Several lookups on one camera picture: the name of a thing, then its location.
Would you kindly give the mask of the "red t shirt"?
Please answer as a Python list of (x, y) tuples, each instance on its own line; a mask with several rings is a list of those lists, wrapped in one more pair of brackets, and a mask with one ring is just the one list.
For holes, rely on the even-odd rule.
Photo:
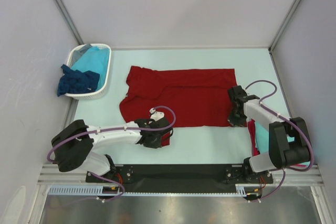
[(147, 118), (156, 106), (175, 127), (229, 127), (228, 90), (236, 86), (234, 69), (157, 71), (132, 66), (119, 108), (126, 122)]

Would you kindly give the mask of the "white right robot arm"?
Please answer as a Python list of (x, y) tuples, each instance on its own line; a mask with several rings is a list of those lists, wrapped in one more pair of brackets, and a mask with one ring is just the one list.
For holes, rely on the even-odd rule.
[(254, 183), (264, 172), (290, 168), (305, 172), (314, 163), (314, 154), (304, 119), (287, 118), (263, 103), (256, 95), (247, 94), (241, 86), (228, 90), (233, 109), (228, 122), (234, 127), (247, 126), (249, 119), (268, 132), (268, 151), (244, 159), (242, 176)]

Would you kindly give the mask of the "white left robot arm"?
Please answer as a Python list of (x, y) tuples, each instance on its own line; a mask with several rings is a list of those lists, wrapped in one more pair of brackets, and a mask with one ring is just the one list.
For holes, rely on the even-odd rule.
[(173, 124), (162, 112), (112, 127), (88, 126), (84, 120), (76, 120), (51, 140), (52, 162), (62, 173), (80, 169), (110, 182), (117, 173), (116, 166), (111, 155), (99, 154), (98, 150), (114, 144), (161, 148), (168, 145), (172, 134)]

